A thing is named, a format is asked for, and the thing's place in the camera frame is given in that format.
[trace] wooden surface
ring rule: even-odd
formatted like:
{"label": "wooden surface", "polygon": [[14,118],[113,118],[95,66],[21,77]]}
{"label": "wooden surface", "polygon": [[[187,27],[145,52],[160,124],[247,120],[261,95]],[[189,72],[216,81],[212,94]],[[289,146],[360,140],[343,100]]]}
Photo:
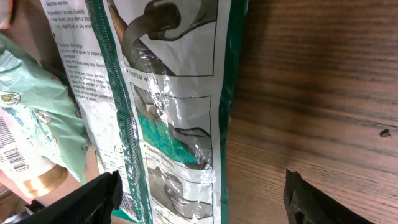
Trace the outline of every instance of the wooden surface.
{"label": "wooden surface", "polygon": [[397,1],[250,0],[230,223],[287,223],[286,168],[372,222],[398,223],[397,103]]}

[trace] green and white packaging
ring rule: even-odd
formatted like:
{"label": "green and white packaging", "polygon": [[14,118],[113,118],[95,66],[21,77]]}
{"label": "green and white packaging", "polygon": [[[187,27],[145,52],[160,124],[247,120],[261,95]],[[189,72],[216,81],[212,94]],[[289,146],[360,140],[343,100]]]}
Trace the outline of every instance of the green and white packaging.
{"label": "green and white packaging", "polygon": [[78,115],[58,78],[0,34],[0,168],[23,181],[53,166],[33,159],[45,157],[85,183],[88,139]]}
{"label": "green and white packaging", "polygon": [[42,0],[115,214],[227,223],[226,136],[246,0]]}

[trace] green zipper strip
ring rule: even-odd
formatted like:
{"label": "green zipper strip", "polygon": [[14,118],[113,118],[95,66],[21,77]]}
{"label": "green zipper strip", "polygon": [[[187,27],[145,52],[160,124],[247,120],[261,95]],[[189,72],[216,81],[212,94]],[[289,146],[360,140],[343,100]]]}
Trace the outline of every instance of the green zipper strip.
{"label": "green zipper strip", "polygon": [[232,110],[232,99],[238,74],[239,54],[242,44],[244,17],[248,0],[231,0],[224,61],[224,82],[220,97],[219,127],[221,149],[221,223],[228,223],[228,191],[226,188],[226,137]]}
{"label": "green zipper strip", "polygon": [[143,167],[144,163],[139,148],[137,123],[132,113],[131,101],[119,66],[116,45],[108,17],[104,10],[103,0],[86,0],[86,5],[94,33],[104,57],[109,84],[111,85],[117,108],[124,162],[136,217],[139,223],[150,224],[152,223],[152,211]]}

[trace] clear plastic wrap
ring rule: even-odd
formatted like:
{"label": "clear plastic wrap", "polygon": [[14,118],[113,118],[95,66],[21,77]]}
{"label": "clear plastic wrap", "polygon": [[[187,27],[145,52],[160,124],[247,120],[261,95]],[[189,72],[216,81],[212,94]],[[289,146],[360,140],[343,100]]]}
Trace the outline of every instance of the clear plastic wrap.
{"label": "clear plastic wrap", "polygon": [[[124,171],[123,212],[116,215],[138,223],[227,223],[226,135],[247,1],[42,2],[69,79],[78,81],[72,86],[99,168]],[[73,21],[55,21],[57,11]],[[86,13],[91,23],[79,19]],[[73,46],[60,45],[68,41]],[[90,53],[99,52],[98,43],[102,57]],[[87,73],[106,76],[109,85],[87,89]],[[82,87],[107,102],[88,104]],[[110,105],[114,111],[99,118]],[[106,119],[110,129],[102,127]]]}

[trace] wooden table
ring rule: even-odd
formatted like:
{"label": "wooden table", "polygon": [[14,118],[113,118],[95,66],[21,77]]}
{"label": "wooden table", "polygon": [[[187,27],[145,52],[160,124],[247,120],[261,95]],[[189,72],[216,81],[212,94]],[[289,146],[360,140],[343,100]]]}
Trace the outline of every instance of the wooden table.
{"label": "wooden table", "polygon": [[[398,223],[397,104],[397,1],[250,0],[229,129],[229,222],[287,223],[289,168],[372,222]],[[70,177],[42,201],[78,186]]]}

